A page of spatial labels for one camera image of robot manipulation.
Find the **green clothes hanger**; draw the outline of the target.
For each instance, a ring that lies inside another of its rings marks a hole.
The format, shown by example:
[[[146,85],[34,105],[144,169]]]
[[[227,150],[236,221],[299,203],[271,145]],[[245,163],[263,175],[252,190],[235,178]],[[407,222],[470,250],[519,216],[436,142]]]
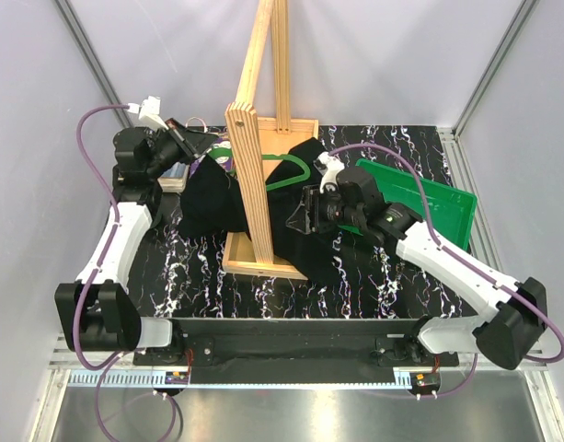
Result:
[[[270,192],[309,179],[311,173],[306,170],[306,161],[299,159],[297,154],[291,154],[290,150],[310,138],[318,138],[318,120],[291,119],[289,131],[284,133],[277,131],[277,121],[273,117],[258,117],[258,123],[263,174],[267,182],[266,190]],[[225,126],[206,126],[202,119],[195,117],[190,118],[186,125],[201,132],[217,134],[218,138],[229,139]],[[293,167],[289,177],[270,179],[270,175],[280,165]],[[235,160],[234,171],[228,173],[236,175]]]

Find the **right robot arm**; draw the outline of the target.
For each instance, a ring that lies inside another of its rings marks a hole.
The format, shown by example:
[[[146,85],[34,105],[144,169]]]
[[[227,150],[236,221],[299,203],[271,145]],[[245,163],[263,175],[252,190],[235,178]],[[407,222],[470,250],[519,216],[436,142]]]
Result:
[[[374,177],[360,167],[325,174],[321,184],[305,186],[286,226],[304,235],[355,227],[474,309],[471,317],[419,320],[404,344],[413,364],[425,365],[445,352],[481,353],[513,370],[547,327],[547,291],[541,282],[533,277],[520,282],[472,257],[406,205],[386,200]]]

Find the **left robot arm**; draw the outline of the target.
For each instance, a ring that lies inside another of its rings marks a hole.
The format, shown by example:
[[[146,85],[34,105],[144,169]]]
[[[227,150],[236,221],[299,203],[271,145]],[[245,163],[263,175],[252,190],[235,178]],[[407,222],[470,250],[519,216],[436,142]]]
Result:
[[[129,298],[128,281],[144,235],[159,222],[160,177],[177,163],[195,162],[217,138],[174,119],[161,129],[132,127],[114,135],[117,164],[107,224],[86,267],[54,294],[65,341],[80,360],[87,351],[142,349],[153,349],[168,365],[184,357],[186,343],[175,335],[173,323],[141,317]]]

